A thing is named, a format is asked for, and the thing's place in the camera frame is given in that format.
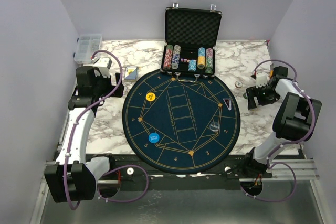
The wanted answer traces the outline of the red white poker chip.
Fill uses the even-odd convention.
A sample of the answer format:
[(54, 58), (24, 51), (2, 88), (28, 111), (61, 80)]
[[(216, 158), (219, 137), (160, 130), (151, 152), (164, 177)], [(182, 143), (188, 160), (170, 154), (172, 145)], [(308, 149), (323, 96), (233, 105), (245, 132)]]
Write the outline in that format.
[(236, 88), (241, 88), (242, 86), (243, 86), (243, 84), (240, 81), (235, 82), (235, 87)]

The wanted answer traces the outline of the black mounting base rail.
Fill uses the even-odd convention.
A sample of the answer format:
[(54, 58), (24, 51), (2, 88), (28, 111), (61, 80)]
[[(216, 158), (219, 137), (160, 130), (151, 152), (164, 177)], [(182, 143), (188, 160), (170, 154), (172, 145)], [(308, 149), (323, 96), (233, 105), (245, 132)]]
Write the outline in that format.
[(240, 181), (259, 182), (272, 178), (267, 172), (257, 171), (246, 166), (242, 155), (227, 156), (216, 166), (196, 174), (172, 174), (158, 170), (142, 161), (134, 154), (106, 154), (112, 158), (112, 168), (125, 165), (137, 165), (132, 172), (124, 167), (119, 172), (104, 175), (98, 180), (99, 189), (110, 194), (117, 189), (121, 191), (142, 191), (146, 186), (144, 171), (148, 174), (148, 190), (239, 190)]

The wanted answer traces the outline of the yellow chip stack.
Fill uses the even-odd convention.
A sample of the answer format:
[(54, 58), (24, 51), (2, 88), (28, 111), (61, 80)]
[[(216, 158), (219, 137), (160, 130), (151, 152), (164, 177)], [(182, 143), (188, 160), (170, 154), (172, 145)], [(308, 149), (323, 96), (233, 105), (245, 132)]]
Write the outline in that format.
[(198, 49), (198, 57), (197, 57), (197, 67), (199, 69), (203, 69), (205, 67), (205, 48), (200, 47)]

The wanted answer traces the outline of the black aluminium chip case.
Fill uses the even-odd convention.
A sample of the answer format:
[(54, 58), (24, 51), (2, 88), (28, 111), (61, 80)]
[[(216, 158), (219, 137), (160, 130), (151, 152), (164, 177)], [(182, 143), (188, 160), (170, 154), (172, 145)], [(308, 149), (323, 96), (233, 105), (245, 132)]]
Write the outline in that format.
[[(160, 71), (176, 77), (213, 78), (215, 77), (215, 46), (222, 20), (222, 12), (212, 4), (210, 9), (181, 8), (177, 3), (165, 9), (165, 46)], [(181, 55), (177, 69), (163, 69), (166, 46), (181, 46)], [(188, 63), (182, 63), (181, 58), (197, 61), (198, 49), (204, 47), (213, 49), (213, 73), (205, 72), (205, 67), (195, 72), (188, 71)]]

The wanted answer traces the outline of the light blue chip stack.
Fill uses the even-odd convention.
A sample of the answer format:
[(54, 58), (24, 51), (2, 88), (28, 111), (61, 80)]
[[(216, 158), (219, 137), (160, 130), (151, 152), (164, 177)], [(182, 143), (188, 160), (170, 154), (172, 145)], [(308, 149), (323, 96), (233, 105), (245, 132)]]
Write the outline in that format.
[(192, 59), (188, 63), (188, 71), (189, 72), (195, 72), (197, 69), (197, 61), (195, 59)]

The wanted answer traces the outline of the red triangular card marker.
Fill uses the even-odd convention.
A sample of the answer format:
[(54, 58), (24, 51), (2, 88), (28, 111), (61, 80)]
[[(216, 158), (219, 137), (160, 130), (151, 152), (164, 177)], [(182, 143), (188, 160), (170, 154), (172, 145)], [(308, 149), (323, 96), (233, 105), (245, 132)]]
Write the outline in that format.
[(230, 98), (223, 98), (223, 101), (229, 111), (232, 110), (232, 100)]

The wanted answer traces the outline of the clear dealer button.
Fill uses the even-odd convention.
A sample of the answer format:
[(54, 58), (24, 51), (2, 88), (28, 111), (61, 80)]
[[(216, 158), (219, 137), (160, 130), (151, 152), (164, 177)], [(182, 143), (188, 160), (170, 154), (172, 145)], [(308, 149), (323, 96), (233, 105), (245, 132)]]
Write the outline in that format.
[(220, 126), (221, 125), (218, 122), (213, 121), (209, 124), (209, 129), (213, 132), (218, 132), (220, 130)]

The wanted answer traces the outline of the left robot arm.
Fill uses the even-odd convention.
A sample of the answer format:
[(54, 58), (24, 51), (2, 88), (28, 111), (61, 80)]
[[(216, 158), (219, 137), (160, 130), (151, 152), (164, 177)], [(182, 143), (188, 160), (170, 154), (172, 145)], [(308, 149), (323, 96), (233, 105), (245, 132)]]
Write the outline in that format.
[(112, 179), (116, 166), (109, 156), (86, 160), (86, 147), (91, 126), (101, 98), (123, 96), (122, 73), (115, 74), (112, 85), (106, 67), (84, 66), (76, 70), (77, 85), (68, 102), (68, 129), (58, 157), (45, 168), (44, 175), (54, 202), (92, 200), (98, 179)]

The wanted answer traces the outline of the red white chip stack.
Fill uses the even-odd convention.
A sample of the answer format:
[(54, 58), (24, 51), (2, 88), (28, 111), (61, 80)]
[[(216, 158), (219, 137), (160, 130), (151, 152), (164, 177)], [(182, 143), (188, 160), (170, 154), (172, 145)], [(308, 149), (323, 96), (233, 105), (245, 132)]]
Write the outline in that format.
[(172, 55), (173, 55), (173, 46), (167, 45), (165, 55), (164, 55), (164, 63), (163, 63), (164, 70), (168, 70), (171, 68)]

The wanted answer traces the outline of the round blue poker mat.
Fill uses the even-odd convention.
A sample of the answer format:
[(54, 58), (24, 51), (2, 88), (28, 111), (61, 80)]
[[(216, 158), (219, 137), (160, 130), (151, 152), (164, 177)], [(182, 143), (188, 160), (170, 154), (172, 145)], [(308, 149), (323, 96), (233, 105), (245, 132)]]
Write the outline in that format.
[[(153, 92), (156, 99), (146, 100)], [(223, 98), (232, 100), (232, 110)], [(220, 130), (209, 129), (218, 122)], [(178, 81), (159, 70), (142, 76), (129, 90), (122, 109), (125, 138), (142, 161), (172, 174), (196, 174), (222, 162), (241, 128), (240, 111), (229, 87), (218, 77)], [(149, 142), (150, 133), (160, 141)]]

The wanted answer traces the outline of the clear plastic organizer box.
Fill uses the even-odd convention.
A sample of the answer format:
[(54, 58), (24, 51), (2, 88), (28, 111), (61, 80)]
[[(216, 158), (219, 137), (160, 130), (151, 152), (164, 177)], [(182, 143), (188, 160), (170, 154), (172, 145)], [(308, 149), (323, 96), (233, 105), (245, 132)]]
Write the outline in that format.
[(100, 49), (101, 43), (101, 34), (81, 34), (77, 41), (74, 61), (79, 65), (91, 63), (91, 57)]

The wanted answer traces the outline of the yellow big blind button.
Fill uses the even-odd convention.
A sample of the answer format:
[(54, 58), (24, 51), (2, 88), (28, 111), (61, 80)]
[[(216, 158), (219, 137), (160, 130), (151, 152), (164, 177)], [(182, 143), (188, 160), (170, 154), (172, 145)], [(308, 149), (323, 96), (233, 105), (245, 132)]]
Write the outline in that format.
[(147, 101), (152, 102), (156, 99), (156, 95), (153, 92), (149, 92), (146, 94), (145, 98)]

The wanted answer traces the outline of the blue small blind button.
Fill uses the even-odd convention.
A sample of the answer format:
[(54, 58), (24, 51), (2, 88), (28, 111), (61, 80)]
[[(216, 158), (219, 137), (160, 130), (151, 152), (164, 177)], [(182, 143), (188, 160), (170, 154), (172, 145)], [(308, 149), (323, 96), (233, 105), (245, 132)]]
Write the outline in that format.
[(160, 136), (157, 134), (157, 133), (150, 133), (149, 134), (149, 137), (148, 137), (148, 140), (150, 143), (152, 144), (156, 144), (160, 141)]

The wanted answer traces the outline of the blue grey chip stack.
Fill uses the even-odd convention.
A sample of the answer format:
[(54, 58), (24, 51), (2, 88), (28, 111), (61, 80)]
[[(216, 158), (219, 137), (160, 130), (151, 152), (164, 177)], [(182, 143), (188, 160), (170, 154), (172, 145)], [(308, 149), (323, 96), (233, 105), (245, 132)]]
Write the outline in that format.
[(179, 67), (180, 55), (181, 55), (181, 46), (175, 45), (173, 48), (173, 56), (171, 62), (172, 69), (177, 69)]

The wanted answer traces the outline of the pink green chip stack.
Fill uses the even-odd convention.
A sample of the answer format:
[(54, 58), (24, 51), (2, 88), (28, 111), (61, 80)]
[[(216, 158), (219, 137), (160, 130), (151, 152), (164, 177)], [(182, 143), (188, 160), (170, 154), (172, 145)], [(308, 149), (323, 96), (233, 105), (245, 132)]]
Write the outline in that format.
[(205, 72), (212, 74), (213, 73), (213, 49), (206, 49), (206, 60), (205, 60)]

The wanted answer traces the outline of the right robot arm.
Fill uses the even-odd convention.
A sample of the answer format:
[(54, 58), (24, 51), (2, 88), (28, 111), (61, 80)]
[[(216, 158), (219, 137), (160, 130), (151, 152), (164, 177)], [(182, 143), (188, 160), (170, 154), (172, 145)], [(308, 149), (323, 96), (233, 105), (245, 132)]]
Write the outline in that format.
[(249, 87), (246, 93), (249, 110), (282, 99), (273, 121), (272, 133), (250, 151), (250, 160), (241, 165), (242, 173), (252, 178), (259, 174), (261, 166), (269, 167), (270, 162), (286, 147), (312, 137), (322, 102), (306, 95), (291, 79), (280, 77), (271, 78), (263, 86)]

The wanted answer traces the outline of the blue playing card box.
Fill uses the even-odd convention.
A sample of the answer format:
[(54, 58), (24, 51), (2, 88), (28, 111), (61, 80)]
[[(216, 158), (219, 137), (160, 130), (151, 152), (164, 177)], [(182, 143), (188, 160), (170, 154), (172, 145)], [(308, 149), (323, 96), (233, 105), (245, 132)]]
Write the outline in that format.
[(127, 66), (125, 68), (125, 81), (136, 81), (138, 79), (138, 67), (136, 66)]

